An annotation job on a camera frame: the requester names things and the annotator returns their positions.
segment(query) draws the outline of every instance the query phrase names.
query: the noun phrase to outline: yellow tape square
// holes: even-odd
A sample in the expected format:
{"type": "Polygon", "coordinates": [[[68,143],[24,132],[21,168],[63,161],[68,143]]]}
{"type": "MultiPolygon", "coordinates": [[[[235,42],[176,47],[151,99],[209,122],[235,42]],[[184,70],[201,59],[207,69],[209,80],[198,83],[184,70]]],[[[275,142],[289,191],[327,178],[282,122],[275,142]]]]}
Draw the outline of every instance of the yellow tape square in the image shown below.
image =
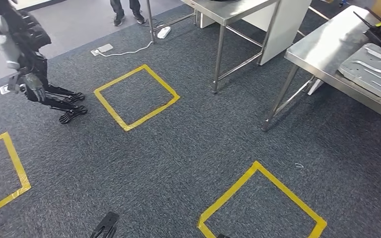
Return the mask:
{"type": "Polygon", "coordinates": [[[277,188],[283,191],[294,203],[296,203],[304,212],[306,212],[315,222],[316,225],[308,238],[318,238],[325,229],[326,221],[316,214],[310,207],[308,207],[301,199],[299,199],[290,189],[288,189],[280,180],[272,175],[266,168],[264,168],[258,161],[255,161],[253,165],[240,177],[235,184],[231,186],[217,201],[214,202],[208,209],[206,209],[199,218],[198,228],[205,235],[206,238],[216,238],[212,231],[205,225],[205,221],[214,214],[221,206],[226,203],[237,190],[239,190],[243,184],[248,181],[256,171],[260,171],[265,177],[267,177],[277,188]]]}
{"type": "Polygon", "coordinates": [[[18,178],[21,182],[21,188],[15,191],[14,193],[10,194],[6,198],[2,199],[0,201],[0,208],[9,203],[10,201],[16,199],[18,196],[23,194],[25,191],[29,190],[31,188],[30,182],[28,181],[27,174],[24,171],[24,168],[21,164],[21,161],[18,157],[17,152],[15,151],[14,145],[12,143],[12,140],[8,134],[8,132],[5,132],[0,135],[0,140],[3,140],[6,149],[8,150],[8,154],[11,157],[12,164],[14,165],[15,171],[17,172],[18,178]]]}
{"type": "Polygon", "coordinates": [[[117,78],[109,83],[106,83],[105,85],[97,88],[96,90],[94,90],[94,94],[97,96],[98,100],[101,102],[101,104],[103,104],[103,106],[106,108],[106,110],[110,113],[110,115],[112,115],[112,117],[115,119],[115,121],[126,131],[128,130],[131,130],[139,125],[141,125],[142,123],[144,123],[146,120],[150,119],[151,117],[159,114],[162,110],[166,109],[168,106],[172,105],[175,101],[177,101],[180,96],[175,92],[175,90],[173,90],[173,88],[171,88],[163,79],[161,79],[154,71],[152,71],[152,69],[150,69],[150,67],[148,67],[146,64],[132,70],[131,72],[121,76],[120,78],[117,78]],[[112,106],[110,106],[110,104],[107,102],[107,100],[103,97],[103,95],[101,94],[101,91],[112,86],[113,84],[115,83],[118,83],[122,80],[124,80],[125,78],[133,75],[134,73],[137,73],[141,70],[146,70],[153,78],[155,78],[155,80],[157,80],[165,89],[167,89],[167,91],[169,91],[170,94],[173,95],[173,98],[165,105],[153,110],[152,112],[150,112],[149,114],[143,116],[141,119],[135,121],[134,123],[132,124],[126,124],[125,121],[116,113],[116,111],[112,108],[112,106]]]}

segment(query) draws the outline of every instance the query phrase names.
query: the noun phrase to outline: gray floor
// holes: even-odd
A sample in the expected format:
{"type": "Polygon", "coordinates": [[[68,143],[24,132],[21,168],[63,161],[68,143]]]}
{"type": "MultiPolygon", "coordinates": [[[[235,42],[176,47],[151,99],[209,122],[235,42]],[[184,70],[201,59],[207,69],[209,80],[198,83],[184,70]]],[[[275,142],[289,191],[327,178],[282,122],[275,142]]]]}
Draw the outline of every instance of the gray floor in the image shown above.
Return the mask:
{"type": "MultiPolygon", "coordinates": [[[[329,14],[339,9],[315,2],[329,14]]],[[[179,6],[158,15],[169,21],[191,12],[179,6]]],[[[308,12],[301,30],[324,20],[308,12]]],[[[264,33],[234,25],[254,39],[264,33]]],[[[60,125],[60,112],[0,95],[0,134],[8,131],[31,189],[0,208],[0,237],[88,237],[108,212],[120,214],[118,238],[203,238],[201,213],[259,161],[328,223],[323,238],[381,238],[381,116],[324,85],[300,98],[274,121],[261,122],[291,64],[282,55],[262,67],[249,64],[213,95],[208,87],[218,27],[178,23],[167,39],[135,55],[94,57],[107,43],[123,52],[148,43],[133,25],[49,60],[49,78],[80,90],[89,113],[60,125]],[[147,64],[181,98],[129,132],[123,131],[93,91],[147,64]],[[304,168],[297,168],[300,163],[304,168]]],[[[227,32],[224,68],[258,51],[227,32]]],[[[292,90],[309,78],[302,71],[292,90]]],[[[103,90],[128,122],[171,96],[139,73],[103,90]]],[[[0,142],[0,199],[19,187],[0,142]]],[[[206,222],[232,238],[305,238],[314,223],[260,173],[206,222]]]]}
{"type": "MultiPolygon", "coordinates": [[[[107,36],[136,23],[129,10],[129,1],[122,0],[126,20],[120,27],[113,26],[114,13],[109,0],[66,0],[32,11],[52,38],[52,44],[41,52],[48,59],[75,49],[88,42],[107,36]]],[[[181,5],[180,0],[157,0],[151,4],[154,15],[181,5]]],[[[147,15],[146,1],[141,1],[143,15],[147,15]]],[[[0,55],[0,78],[14,70],[6,68],[0,55]]]]}

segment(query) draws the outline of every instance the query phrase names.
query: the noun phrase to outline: person's leg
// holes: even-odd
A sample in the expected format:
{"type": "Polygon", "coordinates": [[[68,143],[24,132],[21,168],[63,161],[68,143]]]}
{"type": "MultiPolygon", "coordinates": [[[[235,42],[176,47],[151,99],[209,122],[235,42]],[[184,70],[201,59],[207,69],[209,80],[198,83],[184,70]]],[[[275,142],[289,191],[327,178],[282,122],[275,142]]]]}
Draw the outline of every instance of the person's leg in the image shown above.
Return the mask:
{"type": "Polygon", "coordinates": [[[124,15],[124,10],[122,8],[121,0],[110,0],[110,5],[112,5],[113,11],[118,15],[124,15]]]}
{"type": "Polygon", "coordinates": [[[121,0],[110,0],[110,5],[112,5],[113,11],[116,13],[113,24],[119,26],[122,24],[122,19],[125,16],[125,12],[122,8],[121,0]]]}
{"type": "Polygon", "coordinates": [[[141,4],[139,4],[139,0],[129,0],[129,7],[138,24],[144,24],[145,18],[141,15],[141,4]]]}
{"type": "Polygon", "coordinates": [[[141,11],[141,4],[139,4],[139,0],[129,0],[129,7],[134,14],[140,13],[141,11]]]}

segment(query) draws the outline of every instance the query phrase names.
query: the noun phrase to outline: sneaker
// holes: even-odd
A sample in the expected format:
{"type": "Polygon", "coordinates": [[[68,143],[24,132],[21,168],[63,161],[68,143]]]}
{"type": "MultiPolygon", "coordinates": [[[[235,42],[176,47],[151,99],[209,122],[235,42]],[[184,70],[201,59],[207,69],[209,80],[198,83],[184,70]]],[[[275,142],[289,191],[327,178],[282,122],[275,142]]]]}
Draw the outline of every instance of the sneaker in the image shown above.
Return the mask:
{"type": "Polygon", "coordinates": [[[125,17],[125,15],[117,15],[117,14],[116,14],[115,19],[113,19],[113,24],[114,24],[115,26],[120,26],[120,25],[122,25],[122,20],[123,20],[124,17],[125,17]]]}
{"type": "Polygon", "coordinates": [[[133,13],[136,21],[138,22],[138,24],[144,24],[145,23],[145,18],[141,15],[140,12],[134,12],[133,13]]]}

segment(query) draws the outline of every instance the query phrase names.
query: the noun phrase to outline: metal table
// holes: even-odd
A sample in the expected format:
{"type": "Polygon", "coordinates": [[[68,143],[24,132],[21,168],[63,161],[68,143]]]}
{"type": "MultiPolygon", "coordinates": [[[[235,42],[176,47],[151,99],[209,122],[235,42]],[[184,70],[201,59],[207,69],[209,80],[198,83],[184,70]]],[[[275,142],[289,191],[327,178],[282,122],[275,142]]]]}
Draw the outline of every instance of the metal table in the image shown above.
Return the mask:
{"type": "MultiPolygon", "coordinates": [[[[260,57],[262,56],[264,45],[251,39],[248,36],[245,36],[241,32],[237,31],[236,29],[229,26],[229,24],[238,21],[242,19],[245,16],[248,16],[256,11],[259,11],[271,4],[277,3],[275,6],[274,14],[271,19],[271,23],[269,25],[269,29],[271,29],[275,17],[278,11],[280,0],[234,0],[234,1],[210,1],[210,0],[181,0],[185,4],[189,5],[194,9],[194,12],[181,17],[177,20],[174,20],[172,22],[169,22],[167,24],[164,24],[162,26],[153,27],[152,24],[152,14],[151,14],[151,7],[150,7],[150,0],[147,0],[147,6],[148,6],[148,14],[149,14],[149,25],[150,25],[150,33],[151,33],[151,41],[155,42],[155,32],[160,30],[161,28],[173,25],[175,23],[178,23],[182,20],[185,20],[190,17],[194,17],[194,24],[196,25],[197,19],[198,19],[198,12],[208,16],[218,24],[220,24],[220,36],[218,41],[218,51],[217,51],[217,60],[215,63],[215,71],[214,71],[214,80],[212,81],[212,92],[216,93],[218,88],[218,81],[224,79],[231,73],[235,72],[236,70],[240,69],[241,67],[245,66],[246,64],[252,62],[255,59],[258,59],[258,62],[260,62],[260,57]],[[241,63],[237,67],[229,70],[228,72],[220,75],[220,64],[221,64],[221,55],[223,50],[223,42],[224,42],[224,32],[225,29],[228,29],[232,31],[233,33],[243,37],[244,39],[248,40],[249,42],[252,42],[253,44],[259,46],[262,48],[262,50],[254,55],[253,57],[249,58],[245,62],[241,63]]],[[[269,30],[267,31],[266,37],[264,39],[264,44],[267,42],[267,39],[269,37],[269,30]]]]}
{"type": "Polygon", "coordinates": [[[378,23],[367,10],[350,6],[287,49],[285,58],[291,61],[294,66],[267,115],[262,126],[263,130],[268,129],[272,118],[286,107],[289,102],[305,89],[312,86],[315,78],[319,78],[381,114],[380,97],[344,78],[344,76],[338,72],[338,67],[361,48],[361,46],[368,42],[367,37],[363,34],[363,32],[367,30],[367,26],[354,15],[354,11],[363,18],[366,18],[370,23],[378,23]],[[280,106],[299,68],[303,68],[313,76],[280,106]]]}

